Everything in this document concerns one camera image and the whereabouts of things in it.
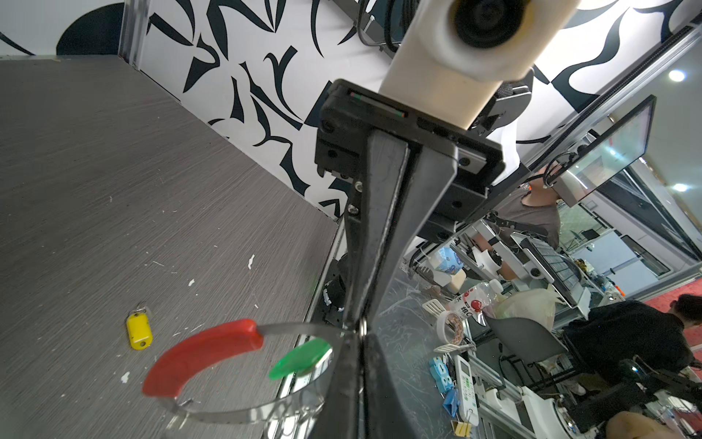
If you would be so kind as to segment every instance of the tape roll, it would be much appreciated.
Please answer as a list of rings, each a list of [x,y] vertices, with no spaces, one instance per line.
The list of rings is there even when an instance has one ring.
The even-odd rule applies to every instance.
[[[446,324],[453,324],[454,335],[450,339],[446,335]],[[442,343],[458,345],[463,340],[463,321],[460,315],[454,311],[444,311],[437,317],[437,336]]]

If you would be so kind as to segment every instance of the black cylinder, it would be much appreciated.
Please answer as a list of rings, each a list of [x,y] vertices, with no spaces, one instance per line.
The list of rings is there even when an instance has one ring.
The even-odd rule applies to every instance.
[[[524,0],[459,0],[453,22],[468,46],[491,48],[512,38],[523,17]]]

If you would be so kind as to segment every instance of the red handle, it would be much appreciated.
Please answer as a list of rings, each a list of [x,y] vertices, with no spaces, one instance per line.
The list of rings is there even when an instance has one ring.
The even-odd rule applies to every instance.
[[[263,336],[253,320],[206,329],[168,349],[149,371],[141,391],[146,396],[177,398],[185,383],[198,372],[262,346]]]

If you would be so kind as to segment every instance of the gray chair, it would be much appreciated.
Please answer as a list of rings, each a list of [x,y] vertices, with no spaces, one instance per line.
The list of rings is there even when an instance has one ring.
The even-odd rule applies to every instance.
[[[544,376],[542,371],[536,367],[541,380],[535,380],[529,372],[529,368],[534,368],[537,362],[570,351],[548,329],[534,320],[523,317],[493,319],[487,315],[485,315],[485,320],[501,345],[506,346],[513,354],[500,356],[500,372],[502,372],[502,361],[507,361],[514,367],[522,383],[526,385],[522,374],[517,369],[517,363],[522,363],[532,381],[532,384],[529,385],[531,390],[541,390],[584,372],[573,367],[555,375]]]

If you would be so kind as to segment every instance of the black hair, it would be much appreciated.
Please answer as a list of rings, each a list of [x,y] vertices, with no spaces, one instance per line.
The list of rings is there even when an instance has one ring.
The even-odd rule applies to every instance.
[[[702,322],[702,296],[681,294],[675,301],[675,312],[691,322]]]

